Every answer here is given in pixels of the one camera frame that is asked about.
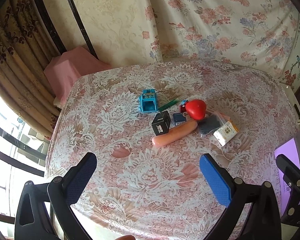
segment toy vehicle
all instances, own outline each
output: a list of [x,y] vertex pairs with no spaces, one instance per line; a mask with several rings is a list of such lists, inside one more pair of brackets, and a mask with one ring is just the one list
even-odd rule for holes
[[142,113],[152,113],[158,111],[157,93],[155,89],[144,89],[139,97],[139,110]]

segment small black box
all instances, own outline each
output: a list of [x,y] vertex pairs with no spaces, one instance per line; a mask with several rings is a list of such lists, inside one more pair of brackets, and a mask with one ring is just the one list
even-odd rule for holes
[[151,123],[155,135],[162,135],[169,132],[170,129],[170,115],[168,111],[157,113]]

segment brown curtain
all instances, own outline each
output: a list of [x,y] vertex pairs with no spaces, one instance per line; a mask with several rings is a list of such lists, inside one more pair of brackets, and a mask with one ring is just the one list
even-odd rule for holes
[[56,56],[31,0],[6,0],[0,9],[0,96],[47,138],[60,111],[43,70]]

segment beige wall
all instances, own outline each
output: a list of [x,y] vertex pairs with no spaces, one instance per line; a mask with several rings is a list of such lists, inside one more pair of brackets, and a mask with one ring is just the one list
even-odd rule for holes
[[[67,0],[43,0],[67,50],[86,47]],[[136,0],[74,0],[100,60],[112,66],[147,63]]]

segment blue textured pad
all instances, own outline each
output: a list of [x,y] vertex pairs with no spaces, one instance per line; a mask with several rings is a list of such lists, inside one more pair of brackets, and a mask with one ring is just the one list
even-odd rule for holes
[[77,203],[96,167],[97,158],[94,154],[91,154],[67,187],[66,203],[68,206]]
[[219,204],[228,207],[231,202],[231,190],[226,182],[206,156],[202,155],[200,157],[199,165],[203,176],[205,177]]

